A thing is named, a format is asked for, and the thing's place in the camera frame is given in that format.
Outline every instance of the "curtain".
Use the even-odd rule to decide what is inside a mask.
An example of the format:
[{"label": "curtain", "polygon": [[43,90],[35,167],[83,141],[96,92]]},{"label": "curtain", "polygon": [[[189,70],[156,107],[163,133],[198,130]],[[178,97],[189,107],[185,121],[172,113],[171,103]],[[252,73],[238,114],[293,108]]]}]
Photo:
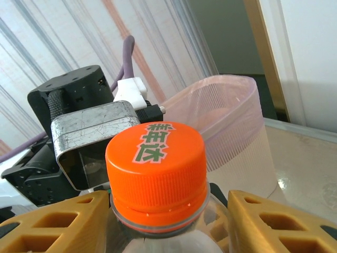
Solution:
[{"label": "curtain", "polygon": [[132,34],[135,76],[159,105],[217,73],[186,1],[5,0],[0,6],[0,154],[43,131],[27,94],[52,77],[100,65],[112,84]]}]

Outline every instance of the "glossy floor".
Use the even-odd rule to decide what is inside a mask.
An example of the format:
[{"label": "glossy floor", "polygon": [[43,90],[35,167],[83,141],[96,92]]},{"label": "glossy floor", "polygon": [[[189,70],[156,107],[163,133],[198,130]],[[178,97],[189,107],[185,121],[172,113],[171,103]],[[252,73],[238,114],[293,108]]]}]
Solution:
[{"label": "glossy floor", "polygon": [[266,130],[288,203],[337,223],[337,134],[272,120]]}]

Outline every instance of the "white connector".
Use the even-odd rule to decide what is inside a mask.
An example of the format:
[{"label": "white connector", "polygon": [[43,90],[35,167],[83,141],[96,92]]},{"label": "white connector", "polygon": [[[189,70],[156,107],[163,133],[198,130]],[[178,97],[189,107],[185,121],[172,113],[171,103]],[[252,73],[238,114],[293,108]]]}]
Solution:
[{"label": "white connector", "polygon": [[119,80],[117,85],[118,90],[114,101],[130,102],[135,110],[146,107],[147,88],[140,77]]}]

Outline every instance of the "orange bottle cap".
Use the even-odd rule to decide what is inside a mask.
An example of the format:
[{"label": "orange bottle cap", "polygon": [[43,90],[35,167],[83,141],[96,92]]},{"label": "orange bottle cap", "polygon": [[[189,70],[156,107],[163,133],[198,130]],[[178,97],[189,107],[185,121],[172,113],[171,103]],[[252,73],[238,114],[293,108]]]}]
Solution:
[{"label": "orange bottle cap", "polygon": [[209,194],[204,141],[187,125],[133,126],[110,141],[105,159],[112,204],[129,224],[176,225],[193,216]]}]

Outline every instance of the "clear plastic bottle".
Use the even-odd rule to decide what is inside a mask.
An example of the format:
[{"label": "clear plastic bottle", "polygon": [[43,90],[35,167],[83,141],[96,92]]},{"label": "clear plastic bottle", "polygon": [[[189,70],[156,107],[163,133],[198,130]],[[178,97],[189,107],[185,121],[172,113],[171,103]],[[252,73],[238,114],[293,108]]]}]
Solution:
[{"label": "clear plastic bottle", "polygon": [[228,252],[227,209],[210,193],[204,142],[193,128],[129,128],[110,141],[106,164],[106,252]]}]

